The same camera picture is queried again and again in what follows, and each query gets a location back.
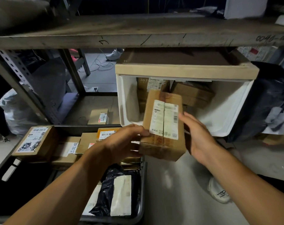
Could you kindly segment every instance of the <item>person's right hand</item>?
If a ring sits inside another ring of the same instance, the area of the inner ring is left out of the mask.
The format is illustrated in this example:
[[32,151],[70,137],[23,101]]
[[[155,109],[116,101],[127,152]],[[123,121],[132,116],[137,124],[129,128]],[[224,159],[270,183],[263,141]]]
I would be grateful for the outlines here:
[[219,147],[218,143],[211,136],[206,126],[194,116],[184,112],[184,114],[178,114],[178,117],[190,129],[191,148],[188,149],[190,154],[198,162],[206,166],[207,157],[210,154],[210,151]]

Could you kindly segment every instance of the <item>white plastic bin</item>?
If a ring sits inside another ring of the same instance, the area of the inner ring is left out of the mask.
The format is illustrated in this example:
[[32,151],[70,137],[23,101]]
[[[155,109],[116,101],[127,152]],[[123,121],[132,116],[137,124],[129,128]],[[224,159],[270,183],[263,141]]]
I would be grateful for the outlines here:
[[[164,58],[158,56],[157,51],[153,54],[151,50],[150,52],[145,50],[134,52],[130,50],[130,52],[125,52],[125,55],[121,56],[121,59],[116,64],[120,124],[122,126],[131,123],[143,124],[144,113],[139,112],[136,77],[153,77],[182,82],[186,80],[211,81],[210,88],[215,92],[215,97],[211,103],[205,109],[189,107],[188,112],[204,123],[212,136],[227,136],[237,119],[259,69],[247,59],[243,59],[244,57],[240,56],[242,54],[238,53],[235,54],[240,62],[236,65],[227,62],[230,58],[236,58],[236,56],[226,57],[226,60],[223,60],[223,63],[220,65],[216,65],[216,59],[215,63],[211,65],[206,63],[202,65],[187,64],[189,63],[189,58],[191,58],[190,63],[195,63],[193,59],[197,54],[192,55],[192,57],[187,55],[184,57],[184,55],[180,54],[183,58],[188,58],[185,60],[185,63],[176,63],[182,61],[175,60],[176,58],[174,59],[175,63],[170,63],[173,60],[170,58],[172,52],[163,52],[162,55],[166,53],[168,56]],[[204,62],[209,62],[206,56],[207,53],[201,53],[201,55],[201,58],[204,57],[202,59]],[[156,60],[161,62],[168,60],[169,64],[154,64],[153,62]],[[214,69],[220,73],[226,72],[226,74],[216,74]]]

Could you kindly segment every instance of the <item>sneaker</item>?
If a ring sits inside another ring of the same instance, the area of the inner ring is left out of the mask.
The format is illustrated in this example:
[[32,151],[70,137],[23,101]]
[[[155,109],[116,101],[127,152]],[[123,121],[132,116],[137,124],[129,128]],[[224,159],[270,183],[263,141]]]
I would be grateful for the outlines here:
[[[238,160],[242,161],[241,155],[239,154],[239,151],[237,149],[228,148],[227,150]],[[226,204],[230,202],[230,196],[214,177],[211,177],[209,181],[208,191],[210,195],[219,203]]]
[[105,57],[107,60],[114,61],[120,58],[122,52],[119,52],[117,49],[115,49],[111,54],[106,55]]

